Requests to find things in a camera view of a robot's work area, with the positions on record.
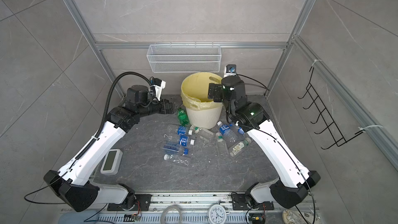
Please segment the clear tall bottle white cap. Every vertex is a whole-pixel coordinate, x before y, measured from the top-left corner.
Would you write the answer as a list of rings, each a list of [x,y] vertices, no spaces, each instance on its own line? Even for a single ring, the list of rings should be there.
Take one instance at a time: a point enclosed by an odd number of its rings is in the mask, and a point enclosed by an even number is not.
[[[229,156],[229,152],[226,141],[223,139],[222,134],[220,132],[217,132],[215,136],[216,136],[216,145],[219,156],[227,158]]]

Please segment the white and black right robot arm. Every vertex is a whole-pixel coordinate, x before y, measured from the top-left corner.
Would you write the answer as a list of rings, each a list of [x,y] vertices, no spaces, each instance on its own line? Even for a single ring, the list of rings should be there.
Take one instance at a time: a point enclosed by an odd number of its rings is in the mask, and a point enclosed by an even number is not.
[[[224,105],[227,122],[241,127],[278,173],[275,180],[256,183],[245,192],[248,204],[277,202],[290,209],[301,203],[320,181],[320,175],[310,171],[292,153],[262,105],[248,100],[241,78],[233,74],[223,79],[212,78],[206,89],[210,100]]]

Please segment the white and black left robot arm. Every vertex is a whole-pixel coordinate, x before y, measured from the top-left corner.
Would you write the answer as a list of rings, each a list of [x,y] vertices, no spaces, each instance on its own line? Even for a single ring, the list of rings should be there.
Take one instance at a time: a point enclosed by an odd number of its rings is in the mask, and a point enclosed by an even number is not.
[[[148,85],[128,88],[122,102],[109,109],[112,94],[118,81],[127,75],[137,76]],[[125,184],[106,185],[90,182],[90,176],[106,158],[112,147],[122,139],[140,119],[153,114],[173,114],[173,103],[161,98],[166,82],[158,78],[148,79],[137,72],[124,72],[116,77],[108,92],[103,117],[96,133],[86,145],[59,170],[50,170],[44,181],[52,192],[76,212],[82,212],[93,204],[114,204],[125,211],[136,202],[135,191]]]

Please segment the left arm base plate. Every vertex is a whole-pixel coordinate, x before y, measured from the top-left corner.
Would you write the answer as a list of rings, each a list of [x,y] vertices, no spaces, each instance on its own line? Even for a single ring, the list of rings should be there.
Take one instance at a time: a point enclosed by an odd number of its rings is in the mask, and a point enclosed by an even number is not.
[[[151,203],[152,195],[138,194],[127,196],[121,204],[110,203],[107,206],[108,211],[148,211]]]

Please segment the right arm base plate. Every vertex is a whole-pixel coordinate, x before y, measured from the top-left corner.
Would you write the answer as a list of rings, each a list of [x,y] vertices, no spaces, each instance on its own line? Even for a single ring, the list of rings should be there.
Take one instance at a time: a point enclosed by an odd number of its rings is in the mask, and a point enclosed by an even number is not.
[[[234,211],[247,211],[247,210],[263,210],[263,211],[271,211],[274,210],[273,202],[263,202],[257,203],[250,196],[246,194],[238,194],[236,192],[232,192],[230,194],[232,200],[232,208]]]

